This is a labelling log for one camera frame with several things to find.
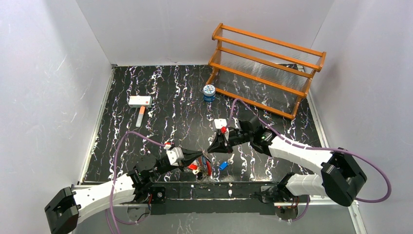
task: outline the orange wooden rack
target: orange wooden rack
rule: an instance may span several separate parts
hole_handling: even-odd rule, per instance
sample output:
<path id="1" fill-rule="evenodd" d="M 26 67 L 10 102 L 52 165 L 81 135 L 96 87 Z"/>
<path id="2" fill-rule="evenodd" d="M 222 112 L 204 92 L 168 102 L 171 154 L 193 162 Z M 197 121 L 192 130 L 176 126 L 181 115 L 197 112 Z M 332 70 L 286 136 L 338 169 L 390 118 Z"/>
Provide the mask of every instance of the orange wooden rack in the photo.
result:
<path id="1" fill-rule="evenodd" d="M 213 67 L 213 71 L 206 84 L 214 83 L 218 93 L 240 98 L 246 103 L 289 119 L 295 118 L 300 102 L 307 97 L 313 76 L 321 71 L 326 56 L 326 52 L 311 50 L 222 23 L 213 32 L 212 40 L 218 42 L 208 63 Z M 305 72 L 304 69 L 299 71 L 280 65 L 280 63 L 301 65 L 309 72 Z M 272 93 L 280 92 L 279 97 L 288 94 L 295 100 L 294 106 L 285 108 L 286 103 L 283 103 L 285 102 L 283 98 L 278 98 L 276 103 L 279 105 L 269 106 L 263 102 L 242 97 L 239 93 L 225 90 L 215 84 L 219 79 L 220 71 L 265 84 L 274 89 Z"/>

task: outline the white hammer head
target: white hammer head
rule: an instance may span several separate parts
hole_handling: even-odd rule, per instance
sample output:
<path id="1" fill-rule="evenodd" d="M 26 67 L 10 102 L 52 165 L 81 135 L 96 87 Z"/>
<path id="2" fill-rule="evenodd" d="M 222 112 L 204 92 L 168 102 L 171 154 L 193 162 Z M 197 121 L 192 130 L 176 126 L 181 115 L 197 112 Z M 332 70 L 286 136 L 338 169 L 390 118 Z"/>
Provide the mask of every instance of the white hammer head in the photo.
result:
<path id="1" fill-rule="evenodd" d="M 151 96 L 131 96 L 129 98 L 129 106 L 131 108 L 139 108 L 141 106 L 150 107 L 152 105 Z"/>

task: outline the hammer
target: hammer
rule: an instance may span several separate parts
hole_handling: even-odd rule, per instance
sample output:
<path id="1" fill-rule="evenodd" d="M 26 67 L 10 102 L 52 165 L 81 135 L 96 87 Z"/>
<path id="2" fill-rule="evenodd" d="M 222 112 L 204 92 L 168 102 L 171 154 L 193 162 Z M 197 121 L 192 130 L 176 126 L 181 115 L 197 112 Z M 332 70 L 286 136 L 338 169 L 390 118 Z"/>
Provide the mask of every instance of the hammer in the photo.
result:
<path id="1" fill-rule="evenodd" d="M 145 107 L 150 107 L 151 105 L 152 105 L 151 96 L 131 96 L 129 98 L 129 106 L 131 108 L 140 107 L 138 121 L 136 122 L 137 128 L 139 128 L 142 125 L 142 119 L 143 119 L 143 114 L 145 112 Z"/>

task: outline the clear plastic panel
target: clear plastic panel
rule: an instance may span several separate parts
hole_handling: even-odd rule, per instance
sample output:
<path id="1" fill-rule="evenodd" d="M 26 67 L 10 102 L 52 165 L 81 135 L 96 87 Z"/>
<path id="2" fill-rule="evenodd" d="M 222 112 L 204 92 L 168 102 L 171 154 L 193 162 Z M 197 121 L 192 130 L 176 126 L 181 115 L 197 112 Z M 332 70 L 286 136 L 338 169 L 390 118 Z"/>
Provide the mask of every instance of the clear plastic panel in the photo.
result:
<path id="1" fill-rule="evenodd" d="M 292 114 L 297 95 L 220 70 L 212 83 L 215 87 L 246 99 Z"/>
<path id="2" fill-rule="evenodd" d="M 291 63 L 290 61 L 286 61 L 286 60 L 283 60 L 281 58 L 276 58 L 276 57 L 273 57 L 273 56 L 270 56 L 270 55 L 266 55 L 266 54 L 256 52 L 256 51 L 253 51 L 253 50 L 250 50 L 250 49 L 242 48 L 240 46 L 236 46 L 236 45 L 226 43 L 226 42 L 222 43 L 222 47 L 230 49 L 230 50 L 234 50 L 234 51 L 246 54 L 246 55 L 250 55 L 250 56 L 253 56 L 253 57 L 256 57 L 256 58 L 259 58 L 259 59 L 263 59 L 263 60 L 266 60 L 268 62 L 273 62 L 273 63 L 276 63 L 276 64 L 289 64 L 289 63 Z"/>
<path id="3" fill-rule="evenodd" d="M 249 37 L 243 34 L 235 33 L 226 29 L 219 30 L 217 36 L 235 40 L 244 44 L 259 47 L 264 50 L 268 50 L 277 54 L 288 56 L 294 59 L 299 59 L 301 61 L 309 62 L 312 64 L 317 64 L 319 61 L 319 56 L 312 55 L 299 50 L 291 49 L 282 45 L 277 45 L 265 40 Z"/>
<path id="4" fill-rule="evenodd" d="M 298 91 L 304 90 L 308 80 L 306 77 L 223 51 L 218 51 L 212 62 Z"/>

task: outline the white wall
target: white wall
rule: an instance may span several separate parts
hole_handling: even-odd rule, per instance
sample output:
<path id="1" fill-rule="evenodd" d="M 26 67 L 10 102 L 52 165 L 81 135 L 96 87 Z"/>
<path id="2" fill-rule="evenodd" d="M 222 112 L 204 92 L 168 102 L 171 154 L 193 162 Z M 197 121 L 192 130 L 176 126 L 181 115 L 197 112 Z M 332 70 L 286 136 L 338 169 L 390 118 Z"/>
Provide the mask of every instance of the white wall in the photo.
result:
<path id="1" fill-rule="evenodd" d="M 75 0 L 0 4 L 1 233 L 50 233 L 44 207 L 76 183 L 111 66 Z"/>
<path id="2" fill-rule="evenodd" d="M 333 0 L 77 0 L 112 64 L 207 64 L 220 22 L 310 47 Z"/>
<path id="3" fill-rule="evenodd" d="M 412 25 L 412 1 L 337 0 L 312 47 L 327 51 L 311 92 L 330 145 L 360 152 L 393 185 L 389 200 L 360 205 L 372 234 L 413 230 Z M 360 164 L 359 197 L 380 198 L 384 180 Z"/>

